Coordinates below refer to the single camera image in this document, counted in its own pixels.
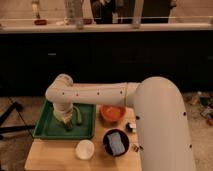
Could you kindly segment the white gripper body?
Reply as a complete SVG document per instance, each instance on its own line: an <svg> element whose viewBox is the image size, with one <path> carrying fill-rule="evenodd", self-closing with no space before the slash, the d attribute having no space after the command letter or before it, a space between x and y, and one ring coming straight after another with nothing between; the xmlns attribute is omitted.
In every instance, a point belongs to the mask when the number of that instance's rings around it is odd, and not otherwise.
<svg viewBox="0 0 213 171"><path fill-rule="evenodd" d="M71 121L73 114L72 103L54 103L53 104L53 115L54 117L64 124Z"/></svg>

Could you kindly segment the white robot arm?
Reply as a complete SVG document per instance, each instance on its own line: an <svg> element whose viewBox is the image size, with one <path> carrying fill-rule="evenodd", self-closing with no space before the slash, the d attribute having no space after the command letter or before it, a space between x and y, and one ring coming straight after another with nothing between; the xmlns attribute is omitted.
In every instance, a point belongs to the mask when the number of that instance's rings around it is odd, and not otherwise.
<svg viewBox="0 0 213 171"><path fill-rule="evenodd" d="M74 84L58 75L45 92L58 112L73 103L129 107L136 116L142 171L196 171L183 97L164 77L140 83Z"/></svg>

